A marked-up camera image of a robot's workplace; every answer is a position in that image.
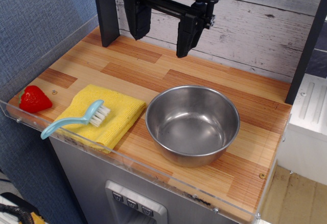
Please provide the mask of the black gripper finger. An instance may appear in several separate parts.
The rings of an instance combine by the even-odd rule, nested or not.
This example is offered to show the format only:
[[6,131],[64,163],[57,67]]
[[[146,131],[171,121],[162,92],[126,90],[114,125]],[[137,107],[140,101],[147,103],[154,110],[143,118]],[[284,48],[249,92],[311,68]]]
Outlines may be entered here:
[[204,21],[186,14],[178,24],[177,52],[178,58],[186,57],[195,48],[204,29]]
[[141,0],[123,0],[130,34],[135,40],[150,31],[152,9]]

